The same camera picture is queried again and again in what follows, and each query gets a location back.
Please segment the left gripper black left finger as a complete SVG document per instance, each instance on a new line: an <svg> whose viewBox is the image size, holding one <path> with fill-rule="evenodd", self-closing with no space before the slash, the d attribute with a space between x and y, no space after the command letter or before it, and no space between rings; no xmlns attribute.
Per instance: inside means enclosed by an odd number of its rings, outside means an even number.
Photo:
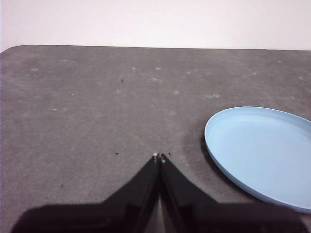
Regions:
<svg viewBox="0 0 311 233"><path fill-rule="evenodd" d="M158 200L159 160L151 159L100 203L44 205L25 211L14 233L142 233Z"/></svg>

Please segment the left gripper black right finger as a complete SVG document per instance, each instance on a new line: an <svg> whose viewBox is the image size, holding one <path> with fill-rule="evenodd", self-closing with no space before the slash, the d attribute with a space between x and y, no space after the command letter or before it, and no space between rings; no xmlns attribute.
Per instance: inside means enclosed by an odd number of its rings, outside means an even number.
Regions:
<svg viewBox="0 0 311 233"><path fill-rule="evenodd" d="M162 154L161 198L179 233L306 233L290 208L267 203L218 203Z"/></svg>

